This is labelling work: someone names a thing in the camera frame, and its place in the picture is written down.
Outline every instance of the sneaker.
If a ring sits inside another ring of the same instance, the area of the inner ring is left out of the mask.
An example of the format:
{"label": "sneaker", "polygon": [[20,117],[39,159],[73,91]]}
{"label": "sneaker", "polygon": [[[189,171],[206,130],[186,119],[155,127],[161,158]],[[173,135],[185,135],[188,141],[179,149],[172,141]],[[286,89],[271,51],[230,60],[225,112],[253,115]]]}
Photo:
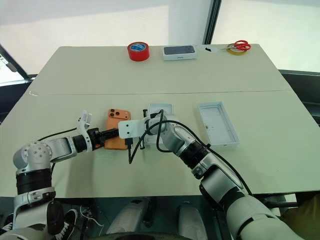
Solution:
{"label": "sneaker", "polygon": [[68,240],[70,238],[71,234],[75,230],[75,227],[73,225],[70,225],[69,223],[76,225],[77,218],[78,218],[78,212],[75,209],[70,209],[64,215],[64,220],[65,220],[64,227],[59,234],[55,235],[55,239],[56,240]]}
{"label": "sneaker", "polygon": [[13,221],[14,221],[14,214],[11,213],[6,217],[6,219],[4,221],[4,226],[2,227],[2,229],[5,230],[6,232],[11,231]]}

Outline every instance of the scissors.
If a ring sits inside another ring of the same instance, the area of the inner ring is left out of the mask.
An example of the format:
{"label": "scissors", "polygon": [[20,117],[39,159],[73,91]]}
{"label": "scissors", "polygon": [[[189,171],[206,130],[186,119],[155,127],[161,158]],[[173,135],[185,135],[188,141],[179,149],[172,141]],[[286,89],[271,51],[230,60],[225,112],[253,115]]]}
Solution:
{"label": "scissors", "polygon": [[239,40],[233,43],[231,46],[228,46],[226,49],[239,49],[242,51],[247,51],[251,48],[251,45],[245,40]]}

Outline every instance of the red tape roll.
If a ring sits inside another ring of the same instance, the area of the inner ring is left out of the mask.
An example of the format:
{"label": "red tape roll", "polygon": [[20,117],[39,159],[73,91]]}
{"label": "red tape roll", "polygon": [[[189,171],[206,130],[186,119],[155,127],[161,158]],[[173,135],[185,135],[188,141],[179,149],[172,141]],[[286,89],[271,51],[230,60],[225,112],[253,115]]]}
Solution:
{"label": "red tape roll", "polygon": [[127,47],[131,60],[140,62],[149,58],[149,46],[145,42],[136,41]]}

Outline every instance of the red scissor handle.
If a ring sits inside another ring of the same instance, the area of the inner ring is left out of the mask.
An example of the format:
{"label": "red scissor handle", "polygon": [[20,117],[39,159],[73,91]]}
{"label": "red scissor handle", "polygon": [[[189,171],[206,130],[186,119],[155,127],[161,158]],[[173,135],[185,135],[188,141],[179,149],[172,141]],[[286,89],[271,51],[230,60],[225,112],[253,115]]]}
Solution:
{"label": "red scissor handle", "polygon": [[239,50],[243,50],[243,51],[247,51],[251,48],[251,45],[245,41],[245,40],[239,40],[239,41],[236,41],[233,46],[236,48],[236,49],[239,49]]}

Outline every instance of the cable connector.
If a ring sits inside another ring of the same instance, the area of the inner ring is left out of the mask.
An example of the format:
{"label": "cable connector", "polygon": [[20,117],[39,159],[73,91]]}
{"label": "cable connector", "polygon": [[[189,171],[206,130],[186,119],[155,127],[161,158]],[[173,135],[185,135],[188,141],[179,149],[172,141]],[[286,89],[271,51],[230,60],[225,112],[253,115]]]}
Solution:
{"label": "cable connector", "polygon": [[129,164],[131,164],[131,145],[134,144],[132,137],[124,139],[124,144],[128,147]]}

